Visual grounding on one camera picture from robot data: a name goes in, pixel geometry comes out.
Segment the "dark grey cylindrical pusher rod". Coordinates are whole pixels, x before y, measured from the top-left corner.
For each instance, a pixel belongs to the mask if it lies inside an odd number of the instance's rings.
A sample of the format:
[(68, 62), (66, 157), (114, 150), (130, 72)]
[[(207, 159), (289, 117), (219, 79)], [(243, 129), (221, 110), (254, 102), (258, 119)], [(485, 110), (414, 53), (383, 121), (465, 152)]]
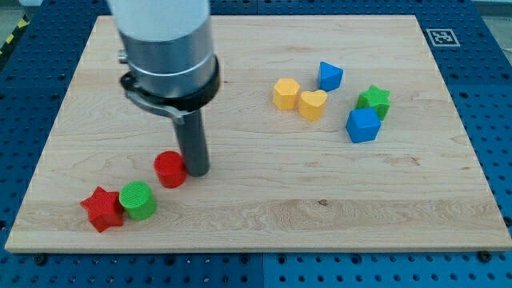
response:
[(174, 132), (181, 151), (186, 172), (193, 177), (201, 177), (210, 169), (202, 113), (196, 110), (173, 121)]

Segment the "black clamp with grey bracket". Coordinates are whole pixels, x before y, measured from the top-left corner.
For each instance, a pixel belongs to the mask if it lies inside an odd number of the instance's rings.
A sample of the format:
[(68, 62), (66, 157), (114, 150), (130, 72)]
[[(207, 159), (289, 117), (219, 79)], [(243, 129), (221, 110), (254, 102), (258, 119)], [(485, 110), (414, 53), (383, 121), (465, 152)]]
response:
[(214, 72), (208, 82), (191, 94), (177, 98), (164, 98), (151, 94), (140, 87), (131, 72), (127, 72), (120, 78), (120, 84), (125, 91), (125, 96), (142, 110), (171, 118), (178, 124), (183, 124), (183, 118), (199, 111), (214, 99), (220, 87), (220, 65), (217, 56), (213, 55)]

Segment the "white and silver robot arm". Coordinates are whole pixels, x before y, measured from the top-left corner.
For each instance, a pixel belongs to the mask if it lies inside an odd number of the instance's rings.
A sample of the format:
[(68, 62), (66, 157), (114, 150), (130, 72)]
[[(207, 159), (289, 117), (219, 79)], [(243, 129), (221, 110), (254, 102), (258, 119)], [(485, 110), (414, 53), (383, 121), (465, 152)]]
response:
[(201, 109), (217, 94), (220, 65), (214, 52), (208, 0), (108, 0), (129, 70), (126, 97), (149, 113), (170, 118), (186, 172), (208, 173), (210, 158)]

